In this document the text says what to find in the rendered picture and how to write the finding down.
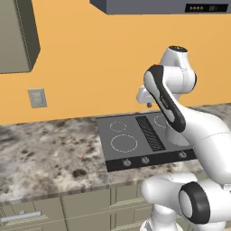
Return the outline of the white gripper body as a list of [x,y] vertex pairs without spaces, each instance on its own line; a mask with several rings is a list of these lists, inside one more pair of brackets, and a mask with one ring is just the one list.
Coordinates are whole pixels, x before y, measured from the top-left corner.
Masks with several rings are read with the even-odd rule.
[[152,97],[152,95],[148,92],[145,86],[140,86],[138,93],[136,95],[136,100],[140,104],[148,104],[151,105],[155,102],[155,99]]

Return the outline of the black induction hob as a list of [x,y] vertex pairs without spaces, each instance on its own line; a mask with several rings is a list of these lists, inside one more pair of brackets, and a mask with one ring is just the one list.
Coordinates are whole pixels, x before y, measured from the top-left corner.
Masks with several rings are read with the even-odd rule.
[[[99,117],[97,127],[107,171],[194,160],[191,145],[178,146],[166,139],[166,125],[161,112]],[[181,151],[187,158],[179,157]],[[142,163],[144,156],[149,158],[148,164]],[[123,165],[125,159],[131,162],[129,167]]]

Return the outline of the grey wall socket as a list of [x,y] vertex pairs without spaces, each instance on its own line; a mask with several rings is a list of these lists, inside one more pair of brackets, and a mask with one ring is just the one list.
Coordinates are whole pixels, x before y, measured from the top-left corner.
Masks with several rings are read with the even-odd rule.
[[31,102],[32,108],[46,107],[46,97],[43,88],[31,88],[28,89],[28,95]]

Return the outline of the olive grey drawer front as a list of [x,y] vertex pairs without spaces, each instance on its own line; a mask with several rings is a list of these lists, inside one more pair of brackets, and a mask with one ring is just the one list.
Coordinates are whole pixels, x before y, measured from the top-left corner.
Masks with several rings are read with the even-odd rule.
[[62,204],[66,218],[94,214],[110,206],[110,189],[65,196]]
[[125,185],[117,187],[115,190],[115,201],[138,199],[141,197],[140,184]]
[[67,231],[60,199],[43,199],[0,207],[2,217],[41,212],[38,217],[20,218],[1,222],[0,231]]

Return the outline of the grey range hood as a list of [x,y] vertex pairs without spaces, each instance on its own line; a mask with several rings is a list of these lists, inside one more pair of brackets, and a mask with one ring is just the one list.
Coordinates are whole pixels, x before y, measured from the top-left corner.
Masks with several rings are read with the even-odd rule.
[[89,0],[105,14],[231,14],[231,0]]

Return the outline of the olive grey wall cupboard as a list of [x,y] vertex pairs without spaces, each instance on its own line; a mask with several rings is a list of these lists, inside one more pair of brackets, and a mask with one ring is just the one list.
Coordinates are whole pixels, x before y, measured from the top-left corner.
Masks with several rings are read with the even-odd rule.
[[31,72],[40,50],[32,0],[0,0],[0,74]]

